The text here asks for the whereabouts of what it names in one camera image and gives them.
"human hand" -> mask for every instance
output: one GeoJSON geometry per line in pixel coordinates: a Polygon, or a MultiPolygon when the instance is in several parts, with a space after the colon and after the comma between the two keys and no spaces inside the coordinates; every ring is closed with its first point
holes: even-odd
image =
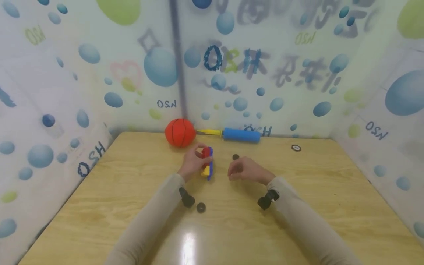
{"type": "Polygon", "coordinates": [[[206,144],[199,142],[185,153],[183,164],[177,171],[177,174],[183,177],[186,183],[191,179],[194,173],[202,168],[204,164],[210,163],[213,160],[212,156],[202,158],[202,154],[197,151],[198,148],[206,147],[208,147],[206,144]]]}
{"type": "Polygon", "coordinates": [[[275,178],[275,175],[251,158],[244,156],[231,162],[228,168],[228,178],[229,180],[247,179],[266,186],[275,178]]]}

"table surface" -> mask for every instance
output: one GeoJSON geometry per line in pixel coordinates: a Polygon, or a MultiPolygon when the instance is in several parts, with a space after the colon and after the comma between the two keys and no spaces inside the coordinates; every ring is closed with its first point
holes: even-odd
{"type": "MultiPolygon", "coordinates": [[[[206,212],[179,204],[145,264],[316,264],[273,207],[259,208],[264,186],[228,180],[233,154],[283,175],[364,264],[422,264],[418,241],[336,142],[262,138],[255,145],[196,138],[214,150],[214,176],[209,182],[195,178],[186,189],[206,212]],[[294,144],[300,152],[291,149],[294,144]]],[[[184,152],[170,147],[163,134],[121,134],[20,265],[103,264],[162,181],[178,170],[184,152]]]]}

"orange basketball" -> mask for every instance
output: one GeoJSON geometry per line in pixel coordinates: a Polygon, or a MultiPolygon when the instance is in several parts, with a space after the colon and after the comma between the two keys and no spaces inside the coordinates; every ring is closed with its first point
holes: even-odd
{"type": "Polygon", "coordinates": [[[166,126],[165,136],[171,145],[184,148],[194,140],[196,130],[189,120],[175,119],[166,126]]]}

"black pole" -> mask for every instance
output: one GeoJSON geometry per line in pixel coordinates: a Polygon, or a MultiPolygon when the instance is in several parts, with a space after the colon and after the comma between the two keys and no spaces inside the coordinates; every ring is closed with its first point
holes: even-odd
{"type": "Polygon", "coordinates": [[[187,98],[185,92],[185,80],[183,72],[183,53],[181,50],[181,34],[178,18],[178,4],[177,0],[169,0],[169,8],[171,12],[171,26],[172,33],[174,38],[174,53],[175,59],[177,61],[177,71],[178,71],[178,90],[180,94],[180,106],[181,113],[184,119],[188,119],[187,116],[187,98]]]}

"black wrist strap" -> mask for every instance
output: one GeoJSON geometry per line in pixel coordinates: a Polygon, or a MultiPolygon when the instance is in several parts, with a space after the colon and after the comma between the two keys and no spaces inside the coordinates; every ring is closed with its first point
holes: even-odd
{"type": "Polygon", "coordinates": [[[280,195],[276,190],[269,190],[265,196],[260,197],[258,200],[258,205],[263,209],[266,210],[271,206],[272,201],[276,201],[280,198],[280,195]]]}
{"type": "Polygon", "coordinates": [[[188,192],[185,190],[185,188],[181,187],[179,189],[179,192],[180,192],[180,195],[181,195],[181,200],[183,201],[183,205],[185,207],[190,208],[191,206],[194,205],[196,200],[194,199],[193,196],[188,194],[188,192]]]}

